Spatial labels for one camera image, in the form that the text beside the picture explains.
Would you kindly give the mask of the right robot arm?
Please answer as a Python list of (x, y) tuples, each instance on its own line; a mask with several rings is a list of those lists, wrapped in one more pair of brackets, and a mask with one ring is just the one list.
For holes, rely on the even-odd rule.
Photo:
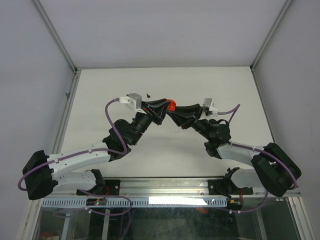
[(194, 129), (207, 141), (204, 143), (210, 157), (233, 160), (249, 166), (248, 169), (233, 168), (225, 176), (223, 187), (230, 194), (241, 188), (263, 187), (268, 193), (282, 197), (297, 188), (302, 172), (291, 158), (274, 142), (265, 146), (253, 146), (232, 141), (231, 120), (217, 116), (234, 116), (239, 106), (229, 111), (219, 111), (205, 99), (203, 105), (170, 105), (167, 114), (174, 123), (186, 130)]

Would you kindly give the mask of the orange round charging case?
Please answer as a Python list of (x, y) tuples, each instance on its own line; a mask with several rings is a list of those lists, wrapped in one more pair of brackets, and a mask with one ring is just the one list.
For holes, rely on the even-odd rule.
[(166, 102), (169, 103), (167, 110), (170, 112), (174, 112), (176, 110), (176, 102), (172, 99), (166, 99)]

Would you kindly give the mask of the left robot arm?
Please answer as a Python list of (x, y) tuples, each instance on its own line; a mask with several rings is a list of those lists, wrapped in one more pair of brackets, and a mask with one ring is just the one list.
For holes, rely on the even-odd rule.
[[(123, 104), (135, 111), (132, 121), (112, 121), (109, 107), (113, 103)], [(112, 99), (104, 109), (111, 126), (107, 137), (88, 147), (65, 153), (36, 151), (22, 169), (18, 189), (26, 192), (29, 200), (39, 200), (56, 191), (102, 193), (105, 181), (101, 171), (89, 169), (80, 172), (79, 169), (119, 160), (129, 154), (130, 147), (138, 143), (152, 123), (162, 124), (170, 105), (169, 99), (143, 101), (138, 94)]]

